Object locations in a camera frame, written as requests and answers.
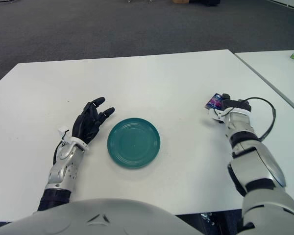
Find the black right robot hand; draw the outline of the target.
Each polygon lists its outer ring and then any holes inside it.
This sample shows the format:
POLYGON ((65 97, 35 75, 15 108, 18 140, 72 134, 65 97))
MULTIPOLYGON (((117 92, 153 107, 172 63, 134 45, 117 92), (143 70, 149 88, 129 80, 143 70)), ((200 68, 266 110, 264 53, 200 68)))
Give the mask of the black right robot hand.
POLYGON ((229 94, 222 94, 221 110, 225 111, 227 108, 240 108, 251 111, 251 106, 247 100, 232 100, 229 94))

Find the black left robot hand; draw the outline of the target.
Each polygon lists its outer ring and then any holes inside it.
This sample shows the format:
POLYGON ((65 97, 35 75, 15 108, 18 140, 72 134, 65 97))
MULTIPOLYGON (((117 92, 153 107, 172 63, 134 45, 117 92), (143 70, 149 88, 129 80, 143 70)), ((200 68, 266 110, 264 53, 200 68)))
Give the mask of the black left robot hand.
POLYGON ((115 108, 109 108, 98 113, 97 107, 105 101, 104 97, 99 97, 88 102, 82 113, 77 117, 72 129, 72 136, 89 144, 99 132, 99 127, 110 117, 115 108))

